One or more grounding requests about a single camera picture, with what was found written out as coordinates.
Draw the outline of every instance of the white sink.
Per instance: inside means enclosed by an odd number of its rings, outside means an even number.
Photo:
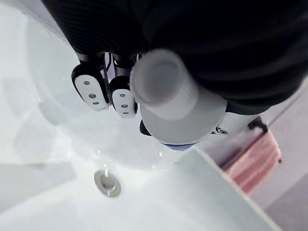
[[[2,4],[0,26],[1,231],[279,230],[196,150],[141,135],[139,114],[89,109],[73,50],[35,19]],[[98,190],[99,169],[118,197]]]

